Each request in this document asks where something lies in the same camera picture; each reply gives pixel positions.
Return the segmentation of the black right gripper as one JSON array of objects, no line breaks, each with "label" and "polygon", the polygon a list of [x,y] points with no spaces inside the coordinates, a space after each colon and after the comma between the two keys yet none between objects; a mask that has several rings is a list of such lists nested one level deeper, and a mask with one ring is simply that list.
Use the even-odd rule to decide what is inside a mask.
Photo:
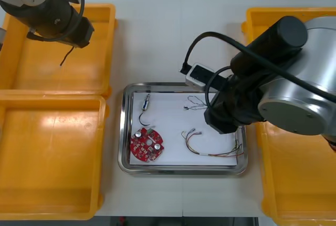
[{"label": "black right gripper", "polygon": [[211,101],[212,109],[205,110],[207,125],[219,134],[235,132],[240,126],[262,122],[258,104],[263,96],[258,84],[262,75],[253,75],[239,79],[235,75],[224,80],[215,99]]}]

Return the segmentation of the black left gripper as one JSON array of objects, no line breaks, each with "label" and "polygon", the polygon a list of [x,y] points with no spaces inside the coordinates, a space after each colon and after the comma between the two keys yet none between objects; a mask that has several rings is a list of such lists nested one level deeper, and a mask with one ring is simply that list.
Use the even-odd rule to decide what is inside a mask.
[{"label": "black left gripper", "polygon": [[95,29],[90,20],[83,17],[75,31],[67,37],[67,43],[77,48],[85,48],[89,45],[94,31]]}]

